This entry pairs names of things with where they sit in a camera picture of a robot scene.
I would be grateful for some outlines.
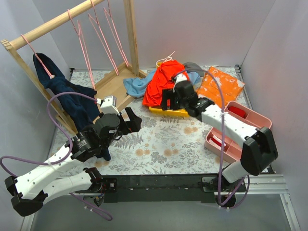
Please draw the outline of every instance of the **pink container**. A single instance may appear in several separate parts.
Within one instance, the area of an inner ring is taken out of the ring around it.
[[[240,108],[245,111],[245,118],[242,118],[238,116],[237,114],[231,112],[228,110],[231,106]],[[251,126],[255,126],[256,128],[261,128],[261,127],[267,127],[271,128],[272,122],[270,119],[266,118],[265,116],[260,115],[259,113],[237,103],[236,101],[230,101],[226,108],[225,111],[228,112],[231,116],[241,120],[242,122],[249,124]],[[205,138],[205,143],[204,146],[215,153],[216,155],[220,156],[221,149],[214,147],[212,144],[210,144],[208,141],[211,139],[211,137],[215,135],[218,138],[221,139],[222,133],[216,128],[212,128],[209,133],[207,134]],[[223,159],[229,163],[233,163],[239,159],[241,159],[242,155],[242,148],[239,147],[231,138],[226,136],[225,139],[226,147],[224,149],[224,156]]]

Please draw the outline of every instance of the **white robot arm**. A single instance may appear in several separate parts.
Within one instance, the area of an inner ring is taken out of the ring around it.
[[[72,138],[71,154],[62,162],[51,165],[64,158],[69,152],[69,142],[45,161],[48,165],[39,165],[30,172],[5,180],[7,190],[11,193],[13,208],[21,215],[28,216],[38,211],[48,201],[68,193],[90,190],[91,192],[108,192],[115,190],[116,179],[103,178],[96,168],[86,168],[83,172],[59,178],[66,171],[78,166],[89,158],[99,155],[102,149],[108,148],[112,140],[118,136],[138,132],[141,119],[131,108],[125,108],[130,121],[124,121],[121,113],[115,107],[116,98],[98,99],[103,113],[94,125],[83,129]]]
[[[190,116],[221,130],[221,109],[207,98],[198,98],[193,85],[181,75],[176,76],[173,89],[163,90],[161,107],[163,110],[185,108]],[[269,128],[258,129],[229,114],[224,117],[225,134],[242,147],[241,159],[222,171],[222,185],[228,186],[249,174],[259,175],[278,157],[278,152]]]

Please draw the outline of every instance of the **floral tablecloth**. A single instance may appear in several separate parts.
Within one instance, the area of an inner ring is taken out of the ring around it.
[[[236,76],[232,67],[218,67],[221,71]],[[105,71],[93,72],[95,82]],[[82,86],[91,86],[87,72],[74,72],[71,81]],[[243,94],[237,101],[245,105]],[[220,158],[204,147],[205,136],[211,129],[195,118],[169,117],[153,114],[142,105],[142,98],[129,105],[142,118],[138,133],[123,136],[111,144],[111,161],[93,157],[68,171],[74,175],[85,167],[97,167],[102,175],[137,174],[193,174],[217,173]],[[123,117],[128,119],[125,111]],[[52,154],[64,143],[66,137],[58,132]]]

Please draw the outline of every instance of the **black bracket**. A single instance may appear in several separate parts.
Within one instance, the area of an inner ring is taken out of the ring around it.
[[[243,144],[241,164],[249,174],[257,176],[278,157],[273,134],[263,127]]]
[[[182,81],[175,85],[173,89],[163,89],[162,92],[161,108],[163,110],[178,110],[184,108],[187,113],[202,121],[201,113],[212,104],[208,98],[198,98],[197,93],[193,89],[193,85],[190,81]]]
[[[93,193],[115,193],[117,189],[117,179],[115,177],[103,177],[95,167],[85,168],[86,173],[91,177],[92,185],[89,190]]]
[[[43,207],[43,202],[48,194],[44,193],[44,191],[40,191],[40,193],[32,200],[23,199],[22,192],[17,192],[16,177],[10,176],[5,179],[5,186],[9,193],[13,196],[11,199],[11,203],[16,212],[22,217],[29,216],[37,211],[39,211]]]

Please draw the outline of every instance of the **yellow basket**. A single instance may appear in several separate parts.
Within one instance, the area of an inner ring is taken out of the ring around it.
[[[181,116],[181,117],[189,117],[188,113],[185,111],[185,109],[179,109],[179,110],[165,110],[161,109],[160,107],[149,107],[150,111],[155,114],[160,115],[168,115],[168,116]]]

